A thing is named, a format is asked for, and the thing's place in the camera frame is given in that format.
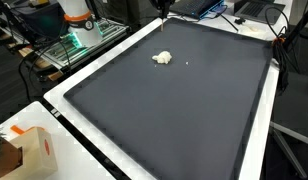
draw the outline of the wire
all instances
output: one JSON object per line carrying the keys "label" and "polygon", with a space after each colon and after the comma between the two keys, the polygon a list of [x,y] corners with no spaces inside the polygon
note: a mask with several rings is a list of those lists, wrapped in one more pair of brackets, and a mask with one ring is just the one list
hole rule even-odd
{"label": "wire", "polygon": [[306,13],[307,7],[308,7],[308,0],[307,0],[307,2],[306,2],[306,4],[305,4],[304,10],[303,10],[302,19],[301,19],[301,21],[300,21],[300,23],[301,23],[301,24],[300,24],[300,29],[298,29],[299,34],[298,34],[298,36],[297,36],[296,39],[295,39],[295,44],[297,44],[297,42],[298,42],[298,40],[299,40],[299,38],[300,38],[301,28],[302,28],[303,23],[304,23],[304,15],[305,15],[305,13]]}
{"label": "wire", "polygon": [[60,32],[59,32],[59,34],[57,35],[57,37],[55,38],[55,37],[51,37],[51,36],[47,36],[47,35],[41,34],[41,33],[37,32],[37,31],[35,31],[34,29],[32,29],[32,27],[29,26],[28,24],[26,24],[26,23],[24,23],[24,24],[25,24],[26,27],[29,28],[33,33],[36,33],[36,34],[38,34],[38,35],[41,36],[41,37],[47,38],[48,41],[41,42],[41,44],[43,44],[43,45],[46,45],[46,44],[49,44],[49,43],[53,43],[53,42],[59,41],[59,40],[60,40],[59,37],[61,36],[61,34],[62,34],[63,30],[64,30],[64,27],[66,27],[66,26],[65,26],[66,23],[63,21],[63,22],[62,22],[61,29],[60,29]]}
{"label": "wire", "polygon": [[10,28],[12,40],[13,40],[14,43],[16,43],[16,41],[15,41],[15,39],[14,39],[14,33],[13,33],[13,30],[12,30],[12,26],[11,26],[11,23],[10,23],[9,20],[7,20],[7,24],[8,24],[8,28]]}
{"label": "wire", "polygon": [[234,26],[233,23],[231,23],[231,21],[229,21],[225,16],[223,16],[223,14],[221,14],[221,17],[225,19],[236,30],[236,32],[238,32],[238,29]]}
{"label": "wire", "polygon": [[68,52],[67,52],[67,50],[66,50],[66,48],[65,48],[65,46],[64,46],[64,44],[63,44],[62,41],[60,41],[60,44],[62,45],[62,47],[63,47],[63,49],[64,49],[64,51],[65,51],[65,53],[66,53],[66,57],[67,57],[67,66],[68,66],[68,68],[69,68],[70,75],[72,75],[72,66],[71,66],[70,58],[69,58],[69,56],[68,56]]}
{"label": "wire", "polygon": [[44,49],[44,50],[42,51],[42,53],[32,62],[32,65],[31,65],[31,67],[30,67],[30,69],[29,69],[29,72],[28,72],[28,79],[29,79],[29,81],[30,81],[31,86],[32,86],[36,91],[39,91],[39,90],[34,86],[33,81],[32,81],[32,78],[31,78],[31,77],[32,77],[31,74],[32,74],[33,68],[34,68],[36,62],[41,58],[41,56],[42,56],[46,51],[48,51],[52,46],[53,46],[53,44],[51,44],[51,45],[48,46],[46,49]]}
{"label": "wire", "polygon": [[30,57],[30,56],[32,56],[32,55],[34,55],[35,52],[36,52],[36,50],[34,50],[34,51],[30,52],[28,55],[26,55],[26,56],[22,59],[22,61],[20,62],[20,64],[18,65],[18,73],[20,74],[21,79],[22,79],[22,81],[23,81],[23,84],[24,84],[24,86],[25,86],[26,98],[27,98],[27,100],[28,100],[29,102],[32,102],[32,100],[31,100],[31,97],[30,97],[28,85],[27,85],[26,80],[25,80],[25,78],[24,78],[24,76],[23,76],[23,73],[22,73],[22,65],[23,65],[25,59],[28,58],[28,57]]}
{"label": "wire", "polygon": [[277,10],[277,11],[279,11],[280,13],[283,14],[283,16],[284,16],[284,18],[285,18],[285,20],[286,20],[286,23],[287,23],[287,27],[286,27],[286,26],[284,26],[284,27],[285,27],[285,29],[286,29],[287,31],[290,30],[289,21],[288,21],[287,16],[285,15],[285,13],[284,13],[282,10],[280,10],[280,9],[278,9],[278,8],[276,8],[276,7],[270,7],[270,8],[267,8],[267,9],[265,10],[265,19],[266,19],[267,25],[268,25],[268,27],[271,29],[271,31],[273,32],[273,34],[276,36],[276,38],[279,38],[279,35],[275,32],[275,30],[273,29],[272,25],[269,23],[269,20],[268,20],[268,10],[270,10],[270,9]]}
{"label": "wire", "polygon": [[[278,34],[275,32],[275,30],[273,29],[272,25],[269,23],[269,20],[268,20],[268,11],[270,9],[279,11],[281,14],[283,14],[283,16],[284,16],[284,18],[286,20],[286,23],[287,23],[287,27],[283,26]],[[297,57],[296,57],[296,54],[295,54],[295,50],[294,50],[294,44],[292,44],[292,48],[293,48],[293,51],[294,51],[295,64],[291,62],[287,52],[283,48],[283,42],[281,41],[281,38],[284,36],[284,34],[282,33],[283,30],[285,30],[285,32],[286,31],[287,32],[290,31],[290,25],[289,25],[289,21],[288,21],[287,16],[285,15],[285,13],[282,10],[280,10],[280,9],[278,9],[276,7],[270,7],[270,8],[267,8],[265,10],[265,19],[266,19],[266,23],[267,23],[268,27],[271,29],[273,34],[276,36],[276,40],[275,41],[277,41],[278,43],[275,43],[273,45],[278,46],[278,49],[275,49],[275,50],[279,51],[279,53],[280,53],[280,56],[277,56],[277,58],[279,59],[280,63],[282,63],[283,61],[287,61],[287,62],[290,63],[290,65],[293,67],[293,69],[297,73],[300,73],[300,68],[299,68],[299,65],[298,65],[298,60],[297,60]]]}

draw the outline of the white table frame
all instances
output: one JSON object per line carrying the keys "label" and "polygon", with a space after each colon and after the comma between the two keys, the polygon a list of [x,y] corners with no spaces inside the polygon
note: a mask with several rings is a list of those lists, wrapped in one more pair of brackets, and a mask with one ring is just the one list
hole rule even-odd
{"label": "white table frame", "polygon": [[[275,2],[281,4],[284,2],[284,4],[286,4],[283,12],[287,15],[287,17],[289,17],[293,0],[276,0]],[[228,3],[228,6],[229,10],[227,13],[233,13],[233,4]],[[237,17],[228,14],[224,14],[224,16],[231,22],[234,22],[234,20],[237,19]],[[82,132],[92,143],[94,143],[109,159],[111,159],[124,173],[126,173],[133,180],[150,180],[155,178],[139,164],[137,164],[130,156],[123,152],[101,131],[99,131],[82,114],[80,114],[69,102],[65,100],[63,95],[76,84],[84,80],[86,77],[114,59],[120,53],[124,52],[126,49],[149,34],[151,31],[159,27],[160,24],[160,19],[154,20],[146,27],[132,35],[130,38],[126,39],[104,55],[100,56],[88,66],[44,95],[44,98],[50,104],[52,104],[66,119],[70,121],[70,123],[77,127],[80,132]],[[236,33],[233,27],[222,18],[213,20],[206,19],[200,21],[198,24]],[[263,40],[273,40],[275,38],[266,24],[247,20],[245,25],[246,26],[237,25],[238,29],[240,30],[239,34],[244,34]],[[281,16],[273,28],[278,32],[282,26],[285,25],[286,21],[284,17]],[[250,28],[247,26],[257,28],[259,31],[253,32],[249,30]],[[279,71],[276,65],[272,63],[265,80],[264,89],[262,91],[249,142],[247,144],[246,153],[239,177],[240,180],[258,180],[260,177],[278,75]]]}
{"label": "white table frame", "polygon": [[30,104],[0,124],[1,132],[6,134],[7,140],[18,136],[10,130],[13,125],[23,130],[39,126],[51,134],[58,170],[46,180],[115,180],[39,102]]}

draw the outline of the table leg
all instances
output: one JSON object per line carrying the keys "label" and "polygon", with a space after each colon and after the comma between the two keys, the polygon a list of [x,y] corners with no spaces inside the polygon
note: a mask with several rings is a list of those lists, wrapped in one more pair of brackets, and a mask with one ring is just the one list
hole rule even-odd
{"label": "table leg", "polygon": [[285,154],[285,156],[287,157],[287,159],[293,165],[293,167],[297,171],[299,177],[301,179],[306,179],[307,175],[306,175],[303,167],[301,166],[301,164],[299,163],[299,161],[295,157],[293,151],[291,150],[290,146],[285,141],[285,139],[282,136],[281,132],[276,130],[276,129],[273,129],[273,135],[274,135],[273,137],[274,137],[276,143],[280,146],[280,148],[282,149],[282,151]]}

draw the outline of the black mat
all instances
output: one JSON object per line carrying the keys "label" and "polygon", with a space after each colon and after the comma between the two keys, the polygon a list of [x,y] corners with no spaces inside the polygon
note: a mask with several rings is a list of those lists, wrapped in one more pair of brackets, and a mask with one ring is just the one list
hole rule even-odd
{"label": "black mat", "polygon": [[[151,60],[163,50],[168,65]],[[235,179],[270,59],[264,41],[171,19],[65,97],[158,179]]]}

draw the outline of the orange label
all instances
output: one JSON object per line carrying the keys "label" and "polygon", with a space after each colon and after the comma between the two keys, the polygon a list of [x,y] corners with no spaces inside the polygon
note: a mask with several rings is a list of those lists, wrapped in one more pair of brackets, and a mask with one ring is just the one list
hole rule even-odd
{"label": "orange label", "polygon": [[48,142],[46,141],[46,139],[45,139],[44,143],[45,143],[46,153],[47,153],[47,155],[50,155],[50,147],[49,147]]}

